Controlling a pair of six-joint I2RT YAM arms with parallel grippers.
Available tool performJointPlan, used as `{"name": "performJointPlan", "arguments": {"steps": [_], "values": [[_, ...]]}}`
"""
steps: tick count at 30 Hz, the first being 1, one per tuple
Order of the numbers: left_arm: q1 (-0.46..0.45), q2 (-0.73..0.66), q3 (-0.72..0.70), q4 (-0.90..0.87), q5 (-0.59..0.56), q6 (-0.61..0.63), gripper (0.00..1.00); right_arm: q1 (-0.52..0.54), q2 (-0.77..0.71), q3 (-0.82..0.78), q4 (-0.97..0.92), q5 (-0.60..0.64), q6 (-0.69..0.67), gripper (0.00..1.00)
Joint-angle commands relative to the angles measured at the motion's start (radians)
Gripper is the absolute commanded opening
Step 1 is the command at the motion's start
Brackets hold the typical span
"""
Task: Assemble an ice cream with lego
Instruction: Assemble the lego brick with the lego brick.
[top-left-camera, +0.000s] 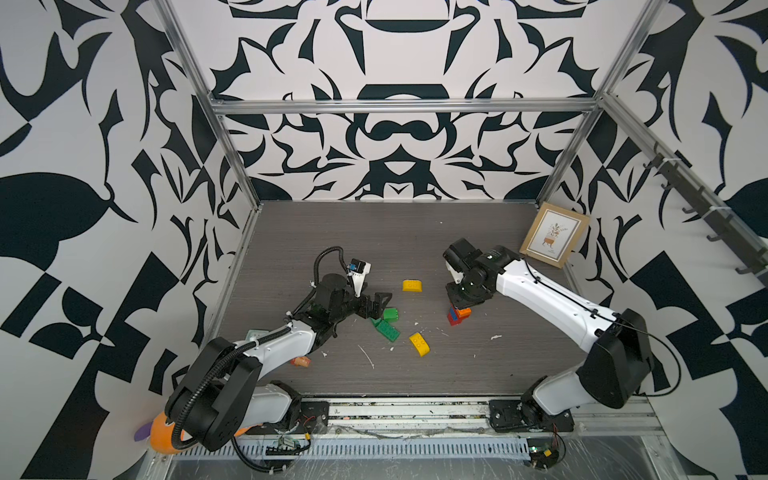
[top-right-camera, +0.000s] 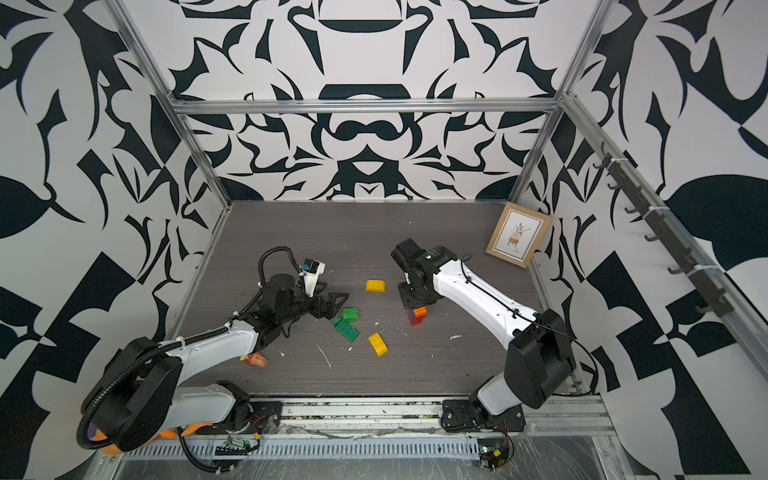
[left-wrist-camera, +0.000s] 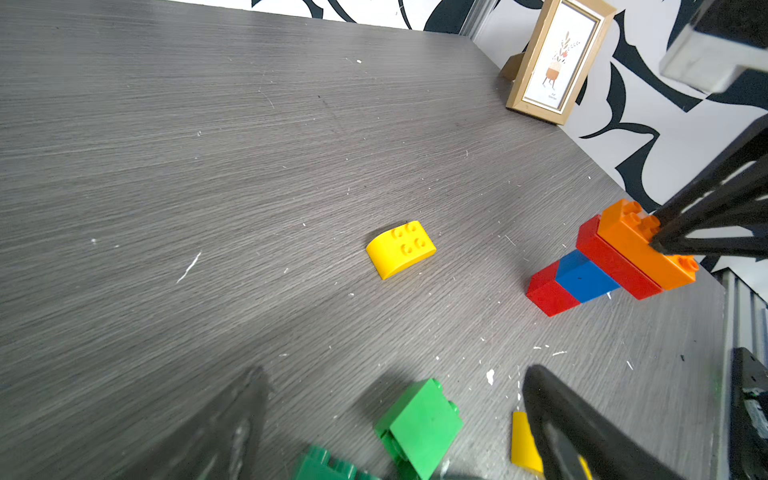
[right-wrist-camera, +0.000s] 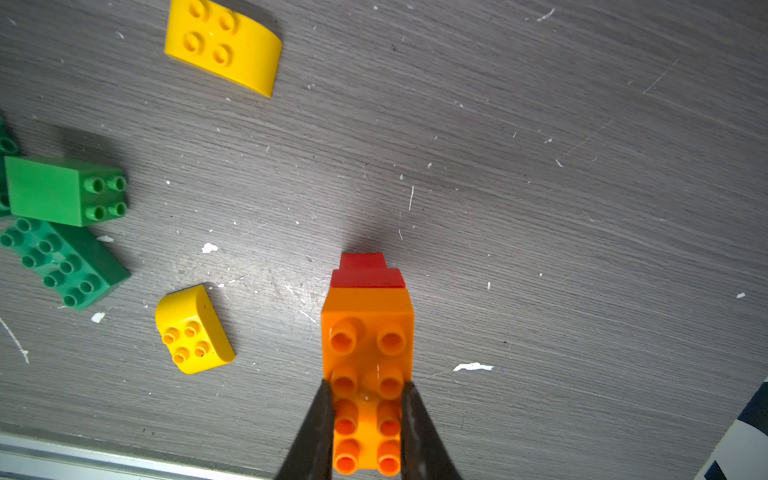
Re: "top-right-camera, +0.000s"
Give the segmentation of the light green square lego brick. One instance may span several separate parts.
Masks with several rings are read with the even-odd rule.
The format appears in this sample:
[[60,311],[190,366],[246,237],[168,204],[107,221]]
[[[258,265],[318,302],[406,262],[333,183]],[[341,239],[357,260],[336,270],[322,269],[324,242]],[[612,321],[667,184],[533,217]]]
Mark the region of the light green square lego brick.
[[344,308],[342,318],[347,322],[357,322],[359,313],[356,308]]

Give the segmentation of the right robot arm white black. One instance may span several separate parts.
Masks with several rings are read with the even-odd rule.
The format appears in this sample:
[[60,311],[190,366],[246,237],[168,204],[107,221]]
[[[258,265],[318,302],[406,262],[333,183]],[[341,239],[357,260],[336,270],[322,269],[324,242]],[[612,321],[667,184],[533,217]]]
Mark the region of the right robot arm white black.
[[485,381],[465,400],[445,400],[441,427],[451,433],[480,430],[522,432],[524,407],[538,409],[576,370],[578,343],[563,318],[540,313],[481,279],[466,259],[439,245],[421,248],[407,238],[391,257],[404,272],[398,284],[403,306],[415,311],[448,299],[484,326],[504,347],[503,372]]

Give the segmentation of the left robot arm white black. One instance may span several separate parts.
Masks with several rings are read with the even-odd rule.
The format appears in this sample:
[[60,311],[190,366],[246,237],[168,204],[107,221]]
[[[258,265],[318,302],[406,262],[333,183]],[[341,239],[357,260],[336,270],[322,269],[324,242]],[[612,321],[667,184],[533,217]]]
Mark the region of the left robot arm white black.
[[275,274],[218,328],[170,341],[131,341],[86,395],[77,444],[86,450],[116,446],[127,452],[162,431],[195,423],[240,425],[248,396],[239,387],[226,381],[187,387],[185,381],[289,337],[292,325],[306,315],[333,319],[349,295],[326,287],[307,274]]

